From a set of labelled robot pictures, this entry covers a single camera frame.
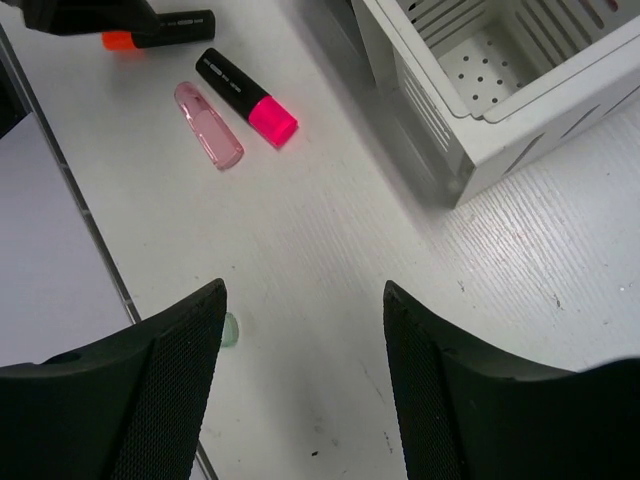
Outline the pink cap black highlighter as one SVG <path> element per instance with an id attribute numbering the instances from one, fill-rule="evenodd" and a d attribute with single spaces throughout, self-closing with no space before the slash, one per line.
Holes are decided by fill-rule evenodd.
<path id="1" fill-rule="evenodd" d="M 202 79 L 273 147 L 283 147 L 298 129 L 297 119 L 271 94 L 215 48 L 196 62 Z"/>

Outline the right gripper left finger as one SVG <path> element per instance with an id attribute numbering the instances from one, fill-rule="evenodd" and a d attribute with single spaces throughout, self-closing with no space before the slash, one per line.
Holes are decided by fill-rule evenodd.
<path id="1" fill-rule="evenodd" d="M 214 280 L 41 363 L 1 370 L 5 479 L 187 479 L 227 310 Z"/>

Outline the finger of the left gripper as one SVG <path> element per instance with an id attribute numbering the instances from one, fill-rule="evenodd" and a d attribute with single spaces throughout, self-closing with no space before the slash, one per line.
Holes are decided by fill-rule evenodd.
<path id="1" fill-rule="evenodd" d="M 28 29 L 55 36 L 160 29 L 159 15 L 143 0 L 22 0 L 19 9 Z"/>

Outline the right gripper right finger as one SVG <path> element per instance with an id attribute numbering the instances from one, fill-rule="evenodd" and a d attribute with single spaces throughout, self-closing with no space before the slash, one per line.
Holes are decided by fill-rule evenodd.
<path id="1" fill-rule="evenodd" d="M 389 373 L 411 479 L 635 479 L 639 362 L 581 372 L 501 350 L 394 282 Z"/>

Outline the clear green eraser case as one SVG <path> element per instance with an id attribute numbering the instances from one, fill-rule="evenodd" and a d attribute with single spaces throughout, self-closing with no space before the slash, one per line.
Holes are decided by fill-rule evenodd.
<path id="1" fill-rule="evenodd" d="M 236 320 L 235 316 L 227 312 L 225 314 L 224 326 L 221 337 L 221 347 L 222 348 L 230 348 L 234 347 L 239 340 L 240 330 L 239 324 Z"/>

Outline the clear pink eraser case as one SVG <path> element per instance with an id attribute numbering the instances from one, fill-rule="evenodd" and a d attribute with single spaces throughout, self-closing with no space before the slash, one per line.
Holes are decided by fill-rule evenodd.
<path id="1" fill-rule="evenodd" d="M 235 166 L 244 148 L 200 90 L 182 82 L 174 90 L 174 99 L 213 165 L 220 171 Z"/>

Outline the orange cap black highlighter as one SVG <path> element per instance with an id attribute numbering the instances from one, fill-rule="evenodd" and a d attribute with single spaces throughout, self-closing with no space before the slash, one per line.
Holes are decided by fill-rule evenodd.
<path id="1" fill-rule="evenodd" d="M 156 33 L 106 32 L 102 44 L 109 51 L 128 51 L 191 44 L 213 40 L 216 18 L 211 10 L 185 11 L 159 15 Z"/>

